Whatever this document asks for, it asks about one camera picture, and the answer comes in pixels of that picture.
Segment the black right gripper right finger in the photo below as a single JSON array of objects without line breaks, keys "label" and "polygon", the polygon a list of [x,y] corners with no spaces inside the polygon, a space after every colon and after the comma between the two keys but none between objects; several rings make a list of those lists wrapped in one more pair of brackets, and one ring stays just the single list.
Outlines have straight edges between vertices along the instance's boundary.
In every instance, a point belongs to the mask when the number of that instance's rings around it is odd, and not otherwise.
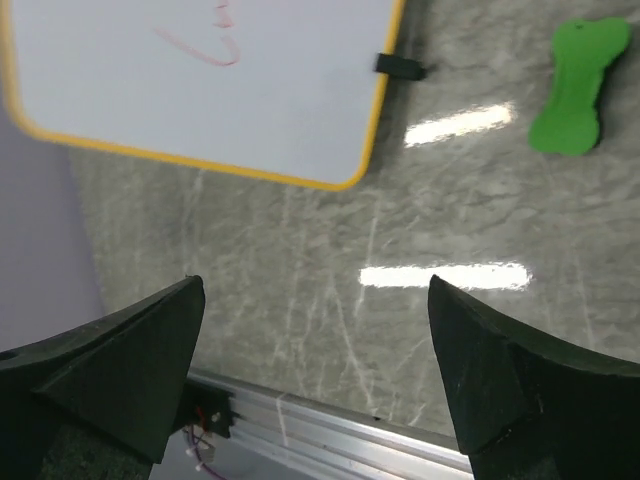
[{"label": "black right gripper right finger", "polygon": [[438,276],[428,316],[475,478],[638,478],[638,364],[533,328]]}]

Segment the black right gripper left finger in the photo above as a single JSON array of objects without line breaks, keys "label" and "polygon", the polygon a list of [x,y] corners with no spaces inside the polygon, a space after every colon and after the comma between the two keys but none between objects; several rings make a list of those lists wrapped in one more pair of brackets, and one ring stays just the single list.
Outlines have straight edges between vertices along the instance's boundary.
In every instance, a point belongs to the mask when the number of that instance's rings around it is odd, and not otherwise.
[{"label": "black right gripper left finger", "polygon": [[4,479],[146,479],[176,427],[205,308],[181,281],[1,354]]}]

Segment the green bone-shaped eraser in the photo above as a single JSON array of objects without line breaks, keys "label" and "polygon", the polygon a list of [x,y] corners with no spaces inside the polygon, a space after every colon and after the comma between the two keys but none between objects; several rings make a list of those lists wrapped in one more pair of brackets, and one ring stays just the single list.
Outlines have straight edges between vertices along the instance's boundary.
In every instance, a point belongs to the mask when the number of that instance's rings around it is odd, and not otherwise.
[{"label": "green bone-shaped eraser", "polygon": [[556,29],[550,94],[528,134],[534,150],[578,156],[593,149],[600,137],[597,101],[607,69],[631,38],[631,26],[621,17],[574,19]]}]

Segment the yellow framed whiteboard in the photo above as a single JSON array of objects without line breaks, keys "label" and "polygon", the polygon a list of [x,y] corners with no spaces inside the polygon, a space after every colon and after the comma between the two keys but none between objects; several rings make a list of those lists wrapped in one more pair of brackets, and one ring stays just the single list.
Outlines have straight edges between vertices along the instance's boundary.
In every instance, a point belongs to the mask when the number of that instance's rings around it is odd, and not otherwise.
[{"label": "yellow framed whiteboard", "polygon": [[372,156],[402,1],[5,1],[3,100],[48,142],[339,191]]}]

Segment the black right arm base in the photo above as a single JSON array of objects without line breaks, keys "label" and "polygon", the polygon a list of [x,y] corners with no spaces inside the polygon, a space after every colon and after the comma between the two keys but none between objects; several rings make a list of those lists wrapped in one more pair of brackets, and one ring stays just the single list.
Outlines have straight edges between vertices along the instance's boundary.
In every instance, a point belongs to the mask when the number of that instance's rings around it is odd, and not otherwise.
[{"label": "black right arm base", "polygon": [[172,426],[172,432],[198,426],[205,433],[230,437],[233,425],[232,394],[224,389],[186,380]]}]

